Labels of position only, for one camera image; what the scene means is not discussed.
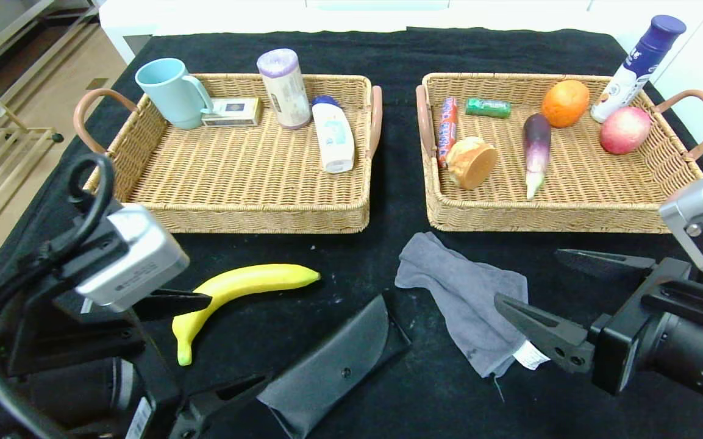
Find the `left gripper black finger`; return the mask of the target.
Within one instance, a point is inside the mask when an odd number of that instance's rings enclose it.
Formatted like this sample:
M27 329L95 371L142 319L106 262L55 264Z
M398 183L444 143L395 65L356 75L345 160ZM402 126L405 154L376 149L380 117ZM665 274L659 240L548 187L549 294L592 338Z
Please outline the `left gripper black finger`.
M188 395L176 412L168 437L200 437L213 423L231 417L255 400L266 386L265 374L250 374Z
M161 288L135 303L132 309L142 321L158 321L204 310L211 302L212 297L206 294Z

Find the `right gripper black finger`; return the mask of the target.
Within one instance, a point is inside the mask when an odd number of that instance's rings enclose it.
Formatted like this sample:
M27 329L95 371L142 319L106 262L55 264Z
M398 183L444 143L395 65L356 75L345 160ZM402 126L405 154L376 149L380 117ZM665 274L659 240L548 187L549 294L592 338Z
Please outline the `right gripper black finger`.
M563 266L599 279L644 277L656 267L652 258L608 252L558 248L554 255Z
M581 325L504 294L495 296L495 308L538 350L569 373L588 373L596 345Z

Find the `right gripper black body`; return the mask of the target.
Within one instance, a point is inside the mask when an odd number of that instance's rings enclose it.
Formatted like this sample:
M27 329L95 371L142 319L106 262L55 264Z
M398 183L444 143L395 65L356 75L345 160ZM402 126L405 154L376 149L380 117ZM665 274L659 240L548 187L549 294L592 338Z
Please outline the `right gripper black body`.
M593 325L593 383L619 394L652 370L703 395L703 283L691 265L665 258L613 315Z

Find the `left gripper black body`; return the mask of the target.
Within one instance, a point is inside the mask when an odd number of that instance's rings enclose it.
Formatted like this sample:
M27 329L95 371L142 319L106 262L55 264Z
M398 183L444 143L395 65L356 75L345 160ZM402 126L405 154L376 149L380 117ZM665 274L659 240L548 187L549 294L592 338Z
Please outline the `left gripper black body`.
M124 437L142 398L156 408L177 395L133 312L42 310L29 327L30 401L66 431L85 435L99 423Z

